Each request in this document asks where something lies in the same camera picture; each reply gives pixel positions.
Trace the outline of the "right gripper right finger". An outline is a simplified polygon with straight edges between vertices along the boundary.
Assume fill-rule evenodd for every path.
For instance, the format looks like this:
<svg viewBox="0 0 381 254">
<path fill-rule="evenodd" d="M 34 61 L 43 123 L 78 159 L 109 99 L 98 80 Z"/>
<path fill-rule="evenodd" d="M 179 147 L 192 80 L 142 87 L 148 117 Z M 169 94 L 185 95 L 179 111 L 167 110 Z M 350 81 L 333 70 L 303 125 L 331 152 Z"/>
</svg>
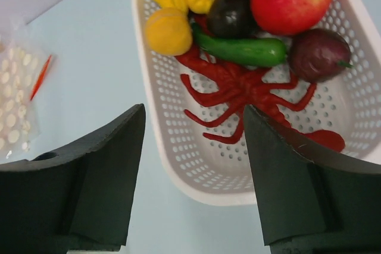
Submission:
<svg viewBox="0 0 381 254">
<path fill-rule="evenodd" d="M 325 148 L 248 106 L 246 145 L 271 253 L 379 253 L 380 166 Z"/>
</svg>

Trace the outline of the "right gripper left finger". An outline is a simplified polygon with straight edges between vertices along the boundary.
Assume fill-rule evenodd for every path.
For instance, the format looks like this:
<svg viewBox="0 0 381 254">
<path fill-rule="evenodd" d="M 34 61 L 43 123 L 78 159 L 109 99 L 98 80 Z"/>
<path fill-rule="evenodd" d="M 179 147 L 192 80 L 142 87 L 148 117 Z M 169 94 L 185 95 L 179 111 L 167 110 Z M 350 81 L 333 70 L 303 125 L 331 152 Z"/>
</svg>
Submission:
<svg viewBox="0 0 381 254">
<path fill-rule="evenodd" d="M 143 104 L 35 159 L 1 165 L 1 252 L 117 252 L 127 242 Z"/>
</svg>

